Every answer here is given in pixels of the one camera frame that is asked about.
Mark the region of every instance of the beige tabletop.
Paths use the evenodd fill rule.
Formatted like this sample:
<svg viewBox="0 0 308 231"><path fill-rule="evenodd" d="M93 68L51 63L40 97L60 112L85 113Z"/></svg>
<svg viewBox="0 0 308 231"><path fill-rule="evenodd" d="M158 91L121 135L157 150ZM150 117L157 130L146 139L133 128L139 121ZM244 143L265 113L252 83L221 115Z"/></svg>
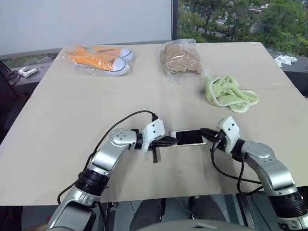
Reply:
<svg viewBox="0 0 308 231"><path fill-rule="evenodd" d="M116 121L142 109L164 121L166 131L215 128L233 116L245 140L273 148L290 169L298 186L308 184L306 168L308 104L260 43L197 44L212 76L232 74L242 89L252 89L260 101L238 114L210 105L204 80L184 84L166 81L155 52L159 45L130 45L137 57L133 70L121 77L76 73L61 58L54 61L0 146L0 205L53 205L57 194L76 180L100 137ZM136 115L120 127L142 129L151 122ZM128 151L109 181L102 201L127 201L173 196L235 193L236 181L215 171L209 145ZM224 171L238 175L239 163L217 152ZM244 177L256 180L246 166ZM257 186L243 183L244 191Z"/></svg>

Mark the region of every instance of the white wall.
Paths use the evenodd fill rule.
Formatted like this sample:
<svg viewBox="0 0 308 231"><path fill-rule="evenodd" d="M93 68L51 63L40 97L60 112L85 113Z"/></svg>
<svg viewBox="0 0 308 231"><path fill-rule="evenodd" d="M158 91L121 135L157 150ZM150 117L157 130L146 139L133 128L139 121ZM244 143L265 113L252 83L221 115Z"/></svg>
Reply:
<svg viewBox="0 0 308 231"><path fill-rule="evenodd" d="M171 39L171 0L2 0L0 56Z"/></svg>

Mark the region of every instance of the plastic bag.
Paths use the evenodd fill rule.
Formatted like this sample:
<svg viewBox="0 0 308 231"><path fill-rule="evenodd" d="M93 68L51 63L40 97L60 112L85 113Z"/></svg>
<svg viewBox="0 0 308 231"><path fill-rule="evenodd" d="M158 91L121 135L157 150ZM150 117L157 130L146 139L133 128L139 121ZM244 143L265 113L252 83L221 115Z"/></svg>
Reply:
<svg viewBox="0 0 308 231"><path fill-rule="evenodd" d="M86 70L95 76L100 76L102 73L121 76L130 71L134 54L123 47L77 44L67 49L63 57L79 69Z"/></svg>
<svg viewBox="0 0 308 231"><path fill-rule="evenodd" d="M194 39L178 39L165 43L159 50L159 64L167 78L204 74Z"/></svg>

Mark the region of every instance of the green plush cloth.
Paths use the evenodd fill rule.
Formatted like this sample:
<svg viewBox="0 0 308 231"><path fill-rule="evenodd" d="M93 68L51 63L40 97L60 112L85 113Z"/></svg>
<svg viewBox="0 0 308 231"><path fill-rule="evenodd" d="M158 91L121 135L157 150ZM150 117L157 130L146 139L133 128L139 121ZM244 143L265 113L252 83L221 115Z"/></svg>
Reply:
<svg viewBox="0 0 308 231"><path fill-rule="evenodd" d="M258 96L250 90L240 90L239 84L232 76L205 78L206 100L215 106L228 106L231 111L245 112L249 106L259 101Z"/></svg>

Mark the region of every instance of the phone screen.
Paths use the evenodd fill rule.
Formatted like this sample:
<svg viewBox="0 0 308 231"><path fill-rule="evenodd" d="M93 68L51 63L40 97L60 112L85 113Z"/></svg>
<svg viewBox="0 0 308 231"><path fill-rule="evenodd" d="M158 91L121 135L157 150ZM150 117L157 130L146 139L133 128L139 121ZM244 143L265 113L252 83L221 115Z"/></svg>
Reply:
<svg viewBox="0 0 308 231"><path fill-rule="evenodd" d="M203 143L200 130L178 131L176 132L178 145Z"/></svg>

